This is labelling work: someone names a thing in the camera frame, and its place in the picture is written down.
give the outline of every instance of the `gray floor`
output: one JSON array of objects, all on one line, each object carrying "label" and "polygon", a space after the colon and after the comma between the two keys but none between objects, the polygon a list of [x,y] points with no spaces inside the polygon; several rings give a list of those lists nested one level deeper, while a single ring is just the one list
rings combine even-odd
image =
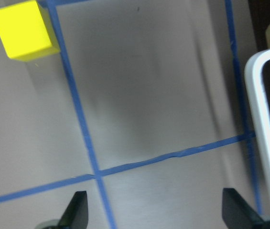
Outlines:
[{"label": "gray floor", "polygon": [[[247,1],[233,3],[244,68],[254,37]],[[57,11],[100,169],[243,133],[223,0],[92,0]],[[83,174],[93,170],[60,56],[17,62],[0,42],[0,195]],[[242,143],[104,182],[119,229],[223,229],[223,187],[254,206]],[[58,219],[77,190],[88,191],[88,228],[110,228],[94,180],[0,203],[0,227]],[[270,213],[263,180],[261,192]]]}]

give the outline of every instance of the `cube top face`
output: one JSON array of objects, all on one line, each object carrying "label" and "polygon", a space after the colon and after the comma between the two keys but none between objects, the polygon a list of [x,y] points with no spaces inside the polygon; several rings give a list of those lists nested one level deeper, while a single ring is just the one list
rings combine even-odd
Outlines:
[{"label": "cube top face", "polygon": [[0,38],[7,56],[28,61],[59,52],[52,42],[56,38],[50,38],[55,36],[52,25],[47,23],[47,12],[36,0],[0,8]]}]

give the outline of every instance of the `white handle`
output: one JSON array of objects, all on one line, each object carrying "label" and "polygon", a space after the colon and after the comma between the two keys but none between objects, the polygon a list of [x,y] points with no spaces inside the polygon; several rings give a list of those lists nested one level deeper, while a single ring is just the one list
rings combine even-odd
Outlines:
[{"label": "white handle", "polygon": [[269,60],[270,49],[253,55],[245,67],[245,82],[270,195],[270,111],[262,80],[263,65]]}]

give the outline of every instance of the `grid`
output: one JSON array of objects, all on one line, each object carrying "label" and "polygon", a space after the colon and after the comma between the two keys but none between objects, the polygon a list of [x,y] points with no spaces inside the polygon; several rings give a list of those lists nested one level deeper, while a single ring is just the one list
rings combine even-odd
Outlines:
[{"label": "grid", "polygon": [[248,117],[248,111],[247,111],[247,102],[246,102],[245,89],[243,86],[242,73],[241,73],[241,68],[240,68],[240,63],[239,63],[239,58],[238,58],[238,46],[237,46],[237,38],[236,38],[236,32],[235,32],[235,26],[234,26],[233,6],[232,6],[231,0],[225,0],[225,6],[226,6],[226,13],[227,13],[227,24],[228,24],[228,32],[229,32],[229,38],[230,38],[230,46],[231,46],[231,51],[232,51],[232,56],[233,56],[232,61],[233,61],[233,67],[234,67],[234,75],[235,75],[235,81],[236,81],[236,86],[237,86],[238,101],[239,101],[240,113],[242,117],[242,125],[244,129],[244,134],[227,138],[227,139],[223,139],[220,141],[216,141],[213,143],[209,143],[203,146],[188,148],[188,149],[178,151],[178,152],[167,153],[167,154],[164,154],[164,155],[152,158],[152,159],[148,159],[145,161],[124,164],[124,165],[120,165],[120,166],[116,166],[116,167],[112,167],[112,168],[108,168],[104,170],[100,170],[98,166],[96,153],[94,151],[92,139],[89,134],[84,110],[80,102],[79,94],[76,87],[76,82],[73,76],[73,71],[72,71],[71,64],[68,58],[66,45],[65,45],[62,30],[60,27],[58,14],[56,11],[56,6],[58,5],[71,4],[71,3],[81,2],[81,1],[86,1],[86,0],[45,0],[45,1],[42,1],[41,4],[47,7],[49,10],[53,28],[56,33],[59,45],[61,47],[60,55],[62,59],[62,64],[64,67],[65,75],[67,78],[70,93],[71,93],[72,100],[74,103],[74,108],[76,111],[80,129],[82,132],[82,137],[88,150],[90,164],[91,164],[94,174],[93,175],[85,174],[82,176],[78,176],[76,178],[60,180],[60,181],[56,181],[56,182],[49,183],[46,185],[41,185],[41,186],[33,187],[30,189],[25,189],[22,191],[3,195],[3,196],[0,196],[0,203],[9,201],[12,199],[16,199],[16,198],[22,198],[28,195],[37,194],[40,192],[45,192],[45,191],[52,190],[55,188],[64,187],[64,186],[94,179],[97,182],[97,187],[98,187],[98,190],[99,190],[102,202],[103,202],[103,206],[105,208],[109,225],[111,229],[116,229],[117,226],[115,223],[115,219],[113,217],[112,209],[110,207],[110,203],[108,200],[108,195],[106,193],[106,188],[103,182],[104,176],[109,176],[109,175],[123,172],[126,170],[130,170],[130,169],[134,169],[134,168],[138,168],[142,166],[147,166],[147,165],[154,164],[160,161],[164,161],[171,157],[189,156],[189,155],[197,154],[197,153],[204,152],[207,150],[215,149],[218,147],[227,146],[229,144],[237,143],[240,141],[245,141],[247,150],[248,150],[248,158],[250,161],[251,181],[252,181],[252,186],[255,193],[256,207],[257,207],[258,212],[261,214],[262,206],[261,206],[261,201],[260,201],[259,181],[257,177],[255,155],[254,155],[254,148],[253,148],[253,138],[255,137],[255,133],[254,131],[250,129],[249,124],[248,124],[249,117]]}]

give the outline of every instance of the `yellow block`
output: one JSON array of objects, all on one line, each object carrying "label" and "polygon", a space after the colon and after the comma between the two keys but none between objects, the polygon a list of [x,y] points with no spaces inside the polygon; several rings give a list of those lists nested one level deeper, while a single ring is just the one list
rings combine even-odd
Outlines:
[{"label": "yellow block", "polygon": [[60,52],[49,14],[36,0],[0,8],[0,38],[7,56],[19,61]]}]

